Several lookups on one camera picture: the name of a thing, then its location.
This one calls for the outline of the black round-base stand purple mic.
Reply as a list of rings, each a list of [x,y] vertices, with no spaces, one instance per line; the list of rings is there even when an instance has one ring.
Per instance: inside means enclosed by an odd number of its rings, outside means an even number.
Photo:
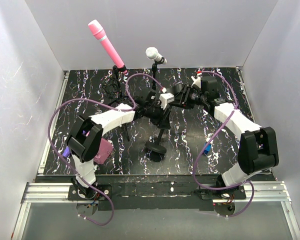
[[[150,153],[150,159],[153,162],[161,162],[162,158],[167,153],[167,149],[160,144],[163,133],[165,132],[165,129],[161,129],[157,138],[154,140],[154,142],[147,141],[145,143],[145,148],[151,151]]]

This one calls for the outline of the black round-base stand white mic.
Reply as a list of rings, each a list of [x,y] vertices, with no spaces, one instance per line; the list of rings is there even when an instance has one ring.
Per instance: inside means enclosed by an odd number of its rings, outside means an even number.
[[[159,63],[157,61],[154,61],[154,63],[152,64],[152,67],[151,67],[152,77],[154,79],[156,79],[156,73],[158,71],[158,64]],[[157,82],[156,81],[152,80],[151,88],[154,91],[156,90],[156,88],[157,88]]]

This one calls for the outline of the white microphone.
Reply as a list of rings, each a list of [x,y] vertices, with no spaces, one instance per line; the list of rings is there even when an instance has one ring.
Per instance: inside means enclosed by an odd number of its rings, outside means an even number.
[[[145,50],[145,55],[149,60],[152,60],[157,64],[167,64],[167,59],[164,58],[155,47],[148,47]]]

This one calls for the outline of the purple microphone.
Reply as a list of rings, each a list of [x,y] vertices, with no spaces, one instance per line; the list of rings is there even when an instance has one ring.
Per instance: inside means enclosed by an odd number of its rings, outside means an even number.
[[[82,134],[83,134],[84,136],[88,136],[89,133],[90,133],[89,131],[88,131],[88,132],[86,132],[86,131],[83,131],[83,132],[82,132]],[[64,158],[68,158],[68,157],[70,156],[70,154],[71,154],[70,149],[69,149],[69,147],[67,146],[67,147],[65,148],[65,150],[63,151],[62,156],[63,156]]]

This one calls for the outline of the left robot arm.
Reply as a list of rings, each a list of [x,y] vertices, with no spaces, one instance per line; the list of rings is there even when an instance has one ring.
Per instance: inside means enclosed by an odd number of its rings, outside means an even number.
[[[162,93],[156,98],[156,93],[151,91],[146,98],[135,96],[103,113],[78,117],[66,140],[64,155],[74,160],[76,177],[71,182],[80,197],[91,200],[96,196],[94,158],[107,150],[102,144],[103,136],[142,117],[159,126],[168,114],[168,104],[174,100],[172,93]]]

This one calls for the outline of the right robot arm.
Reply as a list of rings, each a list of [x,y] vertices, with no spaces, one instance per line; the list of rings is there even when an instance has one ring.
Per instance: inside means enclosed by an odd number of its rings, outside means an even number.
[[[238,110],[238,102],[230,103],[218,92],[217,73],[202,76],[197,72],[192,76],[192,84],[178,84],[167,89],[168,104],[183,109],[195,105],[227,127],[239,140],[237,162],[229,170],[218,176],[216,186],[201,184],[203,189],[216,191],[222,199],[227,199],[235,188],[252,176],[279,164],[276,132],[271,127],[262,127]]]

